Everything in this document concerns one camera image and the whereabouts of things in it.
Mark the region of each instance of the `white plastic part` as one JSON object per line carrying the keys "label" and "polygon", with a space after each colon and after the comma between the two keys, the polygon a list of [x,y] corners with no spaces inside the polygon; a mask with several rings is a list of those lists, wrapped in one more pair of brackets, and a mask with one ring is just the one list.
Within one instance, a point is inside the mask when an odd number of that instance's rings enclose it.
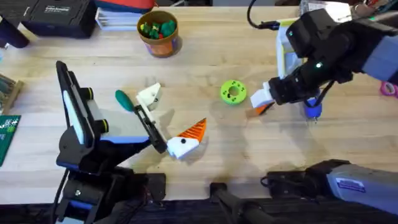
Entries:
{"label": "white plastic part", "polygon": [[298,58],[294,52],[289,39],[286,36],[286,31],[290,25],[298,18],[279,20],[280,27],[276,36],[276,57],[278,66],[278,76],[280,79],[285,78],[292,73],[298,66],[303,64],[303,59]]}
{"label": "white plastic part", "polygon": [[262,87],[263,87],[262,89],[257,90],[250,97],[250,101],[253,108],[257,108],[274,102],[274,99],[272,98],[271,93],[269,92],[269,83],[268,82],[263,83]]}
{"label": "white plastic part", "polygon": [[174,137],[167,141],[167,150],[169,154],[177,159],[180,159],[198,146],[199,141],[192,138]]}
{"label": "white plastic part", "polygon": [[149,111],[152,111],[156,108],[160,97],[162,96],[162,92],[160,90],[160,83],[156,83],[145,90],[142,90],[138,93],[138,96],[142,100],[142,102],[148,107]]}
{"label": "white plastic part", "polygon": [[83,135],[83,128],[81,127],[79,120],[77,118],[77,114],[75,109],[73,108],[72,101],[70,99],[70,96],[66,90],[63,91],[63,102],[65,103],[65,106],[67,107],[68,111],[68,117],[69,117],[69,123],[71,126],[73,126],[77,139],[79,140],[80,144],[85,143],[84,135]]}

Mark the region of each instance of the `black cable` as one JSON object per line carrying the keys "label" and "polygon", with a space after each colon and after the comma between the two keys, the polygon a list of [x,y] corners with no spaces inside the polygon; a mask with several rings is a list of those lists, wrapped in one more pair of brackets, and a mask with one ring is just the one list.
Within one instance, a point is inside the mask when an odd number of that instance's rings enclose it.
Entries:
{"label": "black cable", "polygon": [[69,170],[65,169],[65,172],[63,173],[60,185],[58,186],[57,193],[55,194],[54,202],[51,206],[51,214],[50,214],[50,224],[55,223],[55,210],[57,209],[58,205],[58,200],[60,198],[61,190],[63,188],[63,185],[65,184],[65,180],[67,179],[67,176],[69,174]]}
{"label": "black cable", "polygon": [[253,26],[256,29],[279,30],[280,24],[278,21],[267,21],[267,22],[261,21],[261,23],[259,25],[253,23],[253,21],[251,20],[251,17],[250,17],[250,12],[251,12],[251,8],[253,7],[255,2],[256,2],[256,0],[252,0],[248,7],[248,22],[249,22],[250,26]]}
{"label": "black cable", "polygon": [[319,106],[319,104],[322,103],[323,98],[328,93],[329,89],[333,86],[333,84],[335,84],[334,80],[329,82],[329,84],[322,90],[321,94],[319,95],[319,97],[318,97],[318,99],[317,99],[317,101],[315,102],[314,105],[311,105],[307,100],[304,100],[305,106],[307,106],[309,108],[314,108],[314,107]]}

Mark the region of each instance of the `sticker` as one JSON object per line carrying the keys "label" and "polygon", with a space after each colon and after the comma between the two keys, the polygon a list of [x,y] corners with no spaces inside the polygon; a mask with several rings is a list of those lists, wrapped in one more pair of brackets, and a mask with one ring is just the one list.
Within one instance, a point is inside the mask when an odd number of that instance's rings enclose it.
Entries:
{"label": "sticker", "polygon": [[70,7],[68,6],[46,6],[44,13],[56,13],[56,14],[69,14]]}
{"label": "sticker", "polygon": [[336,178],[337,186],[341,189],[355,190],[365,193],[365,186],[362,182],[346,178]]}

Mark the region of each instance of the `wooden table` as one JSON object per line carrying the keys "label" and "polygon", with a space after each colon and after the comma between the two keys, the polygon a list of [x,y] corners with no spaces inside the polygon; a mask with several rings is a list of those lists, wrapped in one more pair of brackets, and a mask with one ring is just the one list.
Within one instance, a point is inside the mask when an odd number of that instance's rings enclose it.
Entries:
{"label": "wooden table", "polygon": [[[49,203],[63,169],[55,165],[65,130],[55,61],[64,61],[81,86],[94,89],[100,108],[123,109],[114,98],[130,96],[160,82],[163,96],[155,117],[175,136],[206,117],[202,145],[184,160],[148,148],[124,166],[137,172],[165,172],[166,199],[207,198],[212,181],[229,183],[232,193],[263,197],[259,179],[270,170],[291,170],[325,159],[398,171],[398,99],[379,94],[379,81],[358,74],[335,85],[317,124],[299,105],[275,106],[250,118],[249,99],[229,106],[220,86],[241,80],[248,94],[277,75],[275,35],[246,22],[245,7],[166,8],[180,24],[183,46],[166,59],[147,52],[135,32],[96,31],[90,40],[38,39],[26,49],[6,50],[0,72],[26,85],[12,112],[22,119],[0,168],[0,203]],[[255,21],[295,17],[296,7],[256,7]]]}

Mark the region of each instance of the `black box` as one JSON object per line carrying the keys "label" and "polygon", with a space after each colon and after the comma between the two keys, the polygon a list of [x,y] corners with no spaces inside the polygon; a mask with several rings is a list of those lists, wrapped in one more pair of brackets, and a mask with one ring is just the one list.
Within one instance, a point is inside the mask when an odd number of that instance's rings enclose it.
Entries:
{"label": "black box", "polygon": [[22,24],[38,36],[89,38],[97,7],[90,0],[34,0]]}

